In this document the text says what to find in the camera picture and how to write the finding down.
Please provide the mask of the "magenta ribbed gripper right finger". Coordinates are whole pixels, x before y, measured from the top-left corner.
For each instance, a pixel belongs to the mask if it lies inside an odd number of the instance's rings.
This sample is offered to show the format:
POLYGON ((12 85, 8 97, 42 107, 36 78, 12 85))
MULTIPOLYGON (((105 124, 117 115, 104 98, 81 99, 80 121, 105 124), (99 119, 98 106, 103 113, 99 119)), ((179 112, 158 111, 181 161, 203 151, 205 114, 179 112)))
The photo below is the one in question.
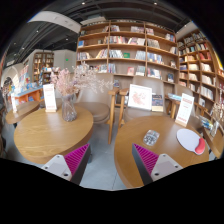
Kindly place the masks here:
POLYGON ((182 169, 169 155, 158 155, 137 144, 132 144, 132 155, 144 185, 182 169))

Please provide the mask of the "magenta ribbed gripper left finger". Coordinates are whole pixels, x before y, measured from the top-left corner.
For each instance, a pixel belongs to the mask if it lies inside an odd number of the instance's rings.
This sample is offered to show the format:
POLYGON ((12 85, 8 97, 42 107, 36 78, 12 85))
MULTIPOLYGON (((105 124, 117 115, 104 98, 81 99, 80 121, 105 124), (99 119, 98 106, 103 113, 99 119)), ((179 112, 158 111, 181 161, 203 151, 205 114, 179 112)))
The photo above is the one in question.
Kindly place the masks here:
POLYGON ((65 156, 55 155, 42 169, 79 185, 90 155, 90 145, 85 144, 65 156))

